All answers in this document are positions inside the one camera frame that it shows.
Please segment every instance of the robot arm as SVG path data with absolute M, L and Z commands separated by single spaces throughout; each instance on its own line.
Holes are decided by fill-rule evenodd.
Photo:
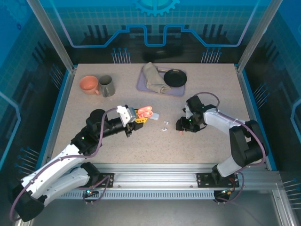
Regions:
M 143 123 L 136 123 L 136 113 L 128 106 L 118 106 L 119 117 L 108 120 L 105 116 L 103 137 L 124 131 L 129 137 L 133 130 L 138 130 Z M 91 164 L 81 164 L 70 174 L 61 177 L 75 165 L 82 163 L 93 155 L 99 142 L 101 121 L 105 111 L 94 110 L 86 120 L 86 126 L 71 140 L 71 143 L 54 159 L 36 172 L 22 178 L 13 179 L 8 185 L 8 198 L 13 204 L 26 186 L 26 190 L 18 199 L 15 210 L 23 221 L 29 221 L 42 212 L 56 197 L 79 186 L 93 186 L 99 181 L 100 172 Z
M 263 157 L 262 150 L 254 137 L 241 125 L 241 123 L 243 123 L 250 128 L 264 145 L 263 135 L 256 121 L 240 120 L 239 122 L 241 123 L 238 123 L 236 120 L 230 120 L 230 117 L 226 117 L 226 115 L 218 111 L 214 105 L 205 106 L 198 96 L 193 96 L 188 99 L 183 111 L 186 113 L 186 117 L 181 117 L 181 119 L 177 121 L 177 130 L 198 132 L 204 128 L 201 128 L 200 125 L 211 125 L 230 138 L 231 156 L 213 167 L 212 177 L 216 185 L 241 168 Z

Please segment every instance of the blue enclosure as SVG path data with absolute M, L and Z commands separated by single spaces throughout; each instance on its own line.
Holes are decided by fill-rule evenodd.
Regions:
M 149 61 L 237 65 L 267 168 L 300 180 L 300 12 L 298 0 L 0 0 L 1 180 L 45 163 L 74 66 Z M 290 211 L 301 221 L 299 202 Z

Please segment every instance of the table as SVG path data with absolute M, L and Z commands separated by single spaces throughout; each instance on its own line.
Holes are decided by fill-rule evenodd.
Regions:
M 175 130 L 176 121 L 184 116 L 186 100 L 195 93 L 208 91 L 221 100 L 219 109 L 236 118 L 249 120 L 234 64 L 156 64 L 160 67 L 182 69 L 187 72 L 183 97 L 172 97 L 136 89 L 143 64 L 79 64 L 69 94 L 62 123 L 53 151 L 58 155 L 70 140 L 86 125 L 90 113 L 101 108 L 109 110 L 118 105 L 140 108 L 151 105 L 160 114 L 158 121 L 148 120 L 144 127 L 133 131 L 130 138 L 119 133 L 103 140 L 98 155 L 89 159 L 92 163 L 219 163 L 230 156 L 230 140 L 218 129 L 207 126 L 198 133 Z M 84 94 L 79 81 L 86 75 L 113 78 L 115 95 Z M 200 95 L 204 104 L 216 104 L 214 97 Z M 109 119 L 117 113 L 110 113 Z

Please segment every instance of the beige cloth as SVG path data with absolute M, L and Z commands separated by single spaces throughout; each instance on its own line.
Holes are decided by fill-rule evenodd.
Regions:
M 152 62 L 148 62 L 142 68 L 143 74 L 145 76 L 145 85 L 148 89 L 157 92 L 157 93 L 165 93 L 170 90 L 171 87 L 166 85 L 163 78 L 159 75 L 157 68 L 152 64 Z

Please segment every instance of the white arm segment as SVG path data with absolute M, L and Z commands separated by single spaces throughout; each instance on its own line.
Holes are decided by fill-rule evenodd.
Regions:
M 228 136 L 229 129 L 234 126 L 240 126 L 240 124 L 238 124 L 237 122 L 233 122 L 218 114 L 215 108 L 209 109 L 204 113 L 204 121 L 207 125 L 214 126 Z
M 32 178 L 40 172 L 43 168 L 45 168 L 47 165 L 49 165 L 51 162 L 53 162 L 56 159 L 59 159 L 64 156 L 68 155 L 78 155 L 83 156 L 82 154 L 78 153 L 79 149 L 75 145 L 67 145 L 67 147 L 59 153 L 54 159 L 52 159 L 50 162 L 45 164 L 43 167 L 32 173 L 31 175 L 28 175 L 24 177 L 22 180 L 22 186 L 25 187 L 28 183 L 31 182 Z M 40 198 L 41 195 L 43 195 L 50 187 L 50 185 L 56 181 L 61 175 L 63 175 L 66 171 L 68 171 L 70 168 L 75 166 L 76 164 L 79 164 L 83 162 L 85 158 L 70 158 L 70 159 L 64 159 L 62 161 L 59 161 L 55 163 L 54 165 L 50 166 L 48 169 L 46 169 L 35 181 L 32 185 L 30 185 L 26 191 L 31 191 L 31 196 L 33 198 Z
M 207 110 L 204 113 L 204 120 L 206 124 L 216 127 L 217 129 L 224 132 L 228 136 L 230 136 L 229 129 L 231 129 L 234 126 L 241 126 L 237 122 L 233 122 L 218 114 L 216 109 Z M 217 170 L 219 171 L 220 175 L 223 178 L 231 175 L 232 173 L 236 172 L 239 169 L 241 169 L 241 167 L 236 164 L 232 156 L 230 156 L 225 161 L 217 165 Z
M 239 169 L 241 167 L 236 164 L 232 156 L 217 165 L 217 170 L 223 178 L 235 173 Z
M 60 195 L 74 188 L 85 185 L 88 183 L 89 179 L 90 177 L 88 176 L 88 173 L 82 168 L 76 168 L 70 174 L 59 178 L 43 194 L 47 195 L 47 199 L 44 201 L 44 206 L 47 206 Z

